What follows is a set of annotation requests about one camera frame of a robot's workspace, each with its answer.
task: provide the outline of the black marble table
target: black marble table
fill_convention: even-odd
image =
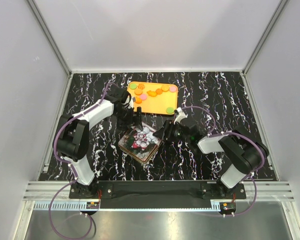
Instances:
[[[74,74],[66,99],[64,113],[74,114],[95,103],[108,81],[126,88],[132,81],[169,83],[178,86],[178,107],[201,106],[216,119],[213,133],[228,131],[244,125],[260,139],[248,95],[239,72],[154,72],[154,73],[90,73]],[[202,130],[212,126],[209,115],[199,109],[187,109],[189,117]],[[154,129],[162,127],[171,116],[144,114],[143,121]],[[124,132],[116,131],[116,118],[102,121],[90,131],[88,158],[99,180],[212,180],[224,173],[230,160],[223,153],[211,153],[195,157],[181,141],[167,147],[161,145],[147,165],[141,165],[118,147]],[[42,173],[41,181],[65,181],[72,173],[67,164],[57,162],[51,156],[48,171]],[[268,161],[256,179],[275,180]]]

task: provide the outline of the pink piece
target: pink piece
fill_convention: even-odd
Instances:
[[[177,87],[176,86],[170,86],[169,88],[170,92],[174,93],[177,91]]]
[[[147,95],[141,94],[141,95],[139,96],[139,98],[141,98],[141,100],[144,101],[144,100],[147,99]]]

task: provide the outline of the white wall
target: white wall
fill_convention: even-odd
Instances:
[[[12,239],[66,74],[25,0],[0,0],[0,240]]]
[[[300,213],[300,0],[290,1],[248,72],[280,178]]]
[[[72,70],[245,67],[280,0],[35,0]]]

